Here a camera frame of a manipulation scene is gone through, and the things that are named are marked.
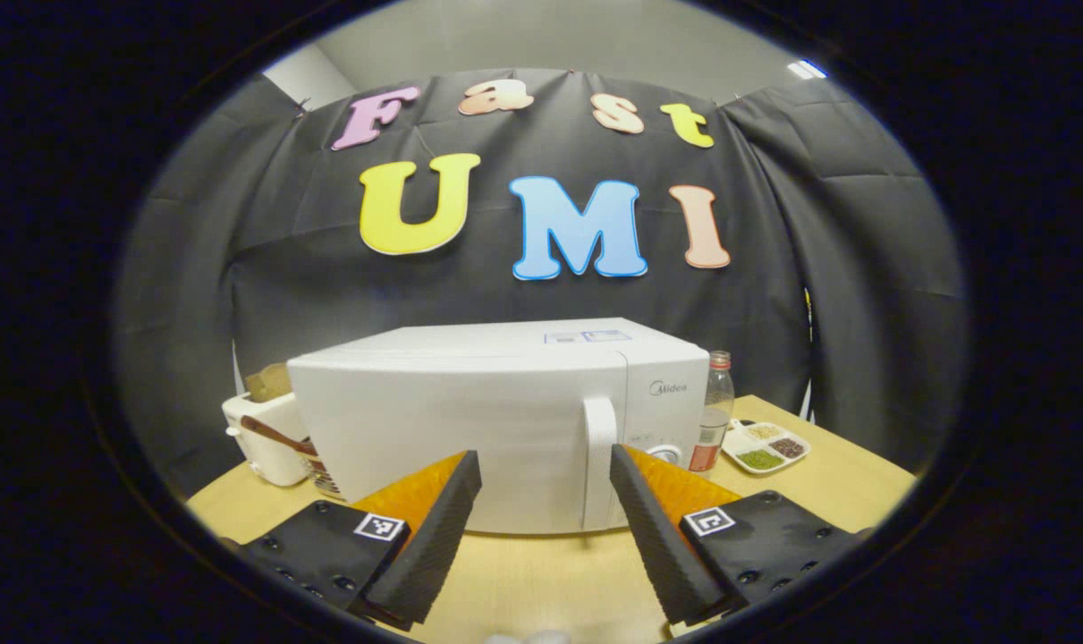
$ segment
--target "pink letter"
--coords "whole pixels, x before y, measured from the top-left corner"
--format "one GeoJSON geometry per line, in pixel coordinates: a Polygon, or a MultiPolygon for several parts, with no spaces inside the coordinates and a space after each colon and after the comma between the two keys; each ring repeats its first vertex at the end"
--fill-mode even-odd
{"type": "Polygon", "coordinates": [[[712,201],[716,200],[716,195],[700,186],[673,186],[668,188],[668,195],[680,201],[680,207],[684,209],[689,240],[684,261],[696,268],[720,268],[728,265],[732,258],[720,246],[720,237],[716,236],[716,221],[712,216],[712,201]]]}
{"type": "Polygon", "coordinates": [[[378,139],[380,131],[375,130],[374,121],[380,121],[387,126],[397,118],[397,110],[402,109],[403,101],[414,101],[418,98],[418,87],[403,87],[401,90],[387,91],[386,94],[377,94],[358,98],[350,105],[350,118],[347,121],[347,129],[341,132],[341,139],[334,142],[331,150],[341,150],[343,147],[357,146],[358,143],[373,142],[378,139]]]}

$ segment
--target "wooden table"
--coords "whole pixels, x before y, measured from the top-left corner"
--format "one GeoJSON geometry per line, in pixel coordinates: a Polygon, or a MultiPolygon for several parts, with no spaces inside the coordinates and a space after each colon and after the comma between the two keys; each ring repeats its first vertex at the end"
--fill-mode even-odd
{"type": "MultiPolygon", "coordinates": [[[[712,481],[742,497],[774,489],[824,521],[856,531],[887,516],[916,481],[755,396],[736,399],[733,415],[771,421],[811,445],[801,461],[766,476],[745,473],[721,452],[712,481]]],[[[319,498],[325,497],[309,482],[279,488],[244,463],[187,504],[219,537],[247,543],[319,498]]],[[[664,613],[627,528],[569,537],[466,534],[427,622],[414,625],[407,636],[429,644],[481,644],[497,632],[524,640],[546,629],[570,632],[573,644],[668,639],[664,613]]]]}

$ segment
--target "green seeds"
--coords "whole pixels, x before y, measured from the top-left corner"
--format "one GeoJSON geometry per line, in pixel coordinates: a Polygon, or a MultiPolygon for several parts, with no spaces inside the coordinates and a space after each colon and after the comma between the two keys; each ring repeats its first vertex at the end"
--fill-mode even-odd
{"type": "Polygon", "coordinates": [[[744,454],[736,454],[736,458],[742,461],[748,468],[755,470],[770,470],[775,465],[783,463],[783,459],[779,456],[771,456],[762,449],[756,449],[754,451],[745,451],[744,454]]]}

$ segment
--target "black curtain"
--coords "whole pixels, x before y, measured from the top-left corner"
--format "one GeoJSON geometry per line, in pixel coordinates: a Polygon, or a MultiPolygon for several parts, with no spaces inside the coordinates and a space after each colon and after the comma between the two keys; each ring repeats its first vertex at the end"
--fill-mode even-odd
{"type": "Polygon", "coordinates": [[[723,347],[738,394],[792,411],[813,372],[821,425],[905,468],[925,461],[954,411],[965,294],[941,209],[863,107],[823,81],[716,106],[553,69],[475,70],[361,96],[404,86],[421,96],[375,142],[332,152],[354,97],[299,117],[259,79],[195,131],[145,201],[120,281],[120,380],[141,443],[183,492],[242,460],[219,410],[234,395],[232,341],[250,373],[394,327],[563,317],[627,317],[723,347]],[[523,80],[536,101],[460,115],[465,90],[495,78],[523,80]],[[599,126],[589,105],[599,91],[630,98],[644,133],[599,126]],[[704,115],[716,144],[680,140],[660,114],[666,103],[704,115]],[[456,152],[481,157],[458,237],[415,255],[366,248],[358,174],[416,163],[403,190],[414,224],[438,205],[430,159],[456,152]],[[523,225],[508,183],[525,175],[556,179],[579,209],[601,181],[635,184],[649,272],[513,278],[523,225]],[[676,184],[716,195],[728,267],[686,264],[676,184]]]}
{"type": "Polygon", "coordinates": [[[830,82],[726,106],[814,311],[815,423],[917,472],[957,417],[970,304],[949,220],[900,143],[830,82]]]}

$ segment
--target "plastic bottle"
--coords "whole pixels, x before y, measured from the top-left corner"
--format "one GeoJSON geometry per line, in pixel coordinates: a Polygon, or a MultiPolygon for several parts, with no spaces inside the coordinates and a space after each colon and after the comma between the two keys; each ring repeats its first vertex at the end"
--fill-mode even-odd
{"type": "Polygon", "coordinates": [[[700,439],[692,449],[689,472],[708,477],[725,443],[725,432],[736,403],[736,391],[729,374],[732,359],[727,351],[714,351],[708,356],[708,390],[704,395],[700,439]]]}

